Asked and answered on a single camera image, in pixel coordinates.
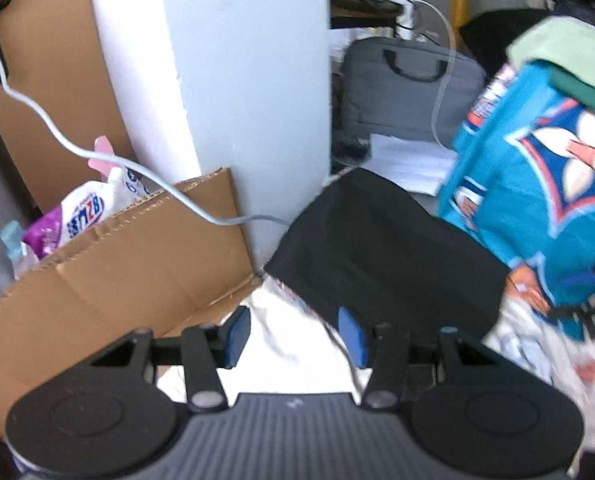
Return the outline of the blue cartoon storage bag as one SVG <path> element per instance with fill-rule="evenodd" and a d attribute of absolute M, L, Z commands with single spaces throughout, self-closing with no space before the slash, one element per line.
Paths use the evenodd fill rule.
<path fill-rule="evenodd" d="M 545 320 L 595 294 L 595 112 L 532 62 L 487 89 L 454 141 L 439 216 L 510 269 L 507 292 Z"/>

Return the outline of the grey laptop bag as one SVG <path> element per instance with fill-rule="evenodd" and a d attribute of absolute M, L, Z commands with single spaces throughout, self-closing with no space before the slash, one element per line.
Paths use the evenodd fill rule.
<path fill-rule="evenodd" d="M 368 145 L 373 134 L 450 146 L 484 89 L 480 64 L 401 38 L 353 42 L 342 63 L 341 132 Z"/>

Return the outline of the purple white plastic package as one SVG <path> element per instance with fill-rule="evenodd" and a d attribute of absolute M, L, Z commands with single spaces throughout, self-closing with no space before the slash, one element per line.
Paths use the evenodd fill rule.
<path fill-rule="evenodd" d="M 0 231 L 15 278 L 74 237 L 148 195 L 137 174 L 116 162 L 91 158 L 88 166 L 100 174 L 98 180 L 80 185 L 27 229 L 11 221 Z"/>

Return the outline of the folded black garment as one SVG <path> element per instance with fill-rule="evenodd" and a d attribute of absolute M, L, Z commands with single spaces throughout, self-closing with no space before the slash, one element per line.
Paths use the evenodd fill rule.
<path fill-rule="evenodd" d="M 509 269 L 405 190 L 357 169 L 324 188 L 265 266 L 323 320 L 346 311 L 419 344 L 454 326 L 481 339 L 497 323 Z"/>

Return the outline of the light green folded cloth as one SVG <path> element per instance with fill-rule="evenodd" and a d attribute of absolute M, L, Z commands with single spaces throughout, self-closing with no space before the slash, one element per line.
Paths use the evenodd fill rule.
<path fill-rule="evenodd" d="M 595 26 L 570 16 L 545 18 L 507 47 L 507 60 L 517 72 L 544 61 L 595 88 Z"/>

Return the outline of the brown cardboard sheet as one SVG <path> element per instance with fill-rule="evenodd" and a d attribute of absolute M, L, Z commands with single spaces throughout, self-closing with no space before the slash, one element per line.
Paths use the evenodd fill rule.
<path fill-rule="evenodd" d="M 0 14 L 9 81 L 83 146 L 130 142 L 90 0 L 12 0 Z M 76 237 L 0 297 L 0 437 L 13 403 L 122 335 L 216 321 L 256 286 L 246 234 L 157 192 Z"/>

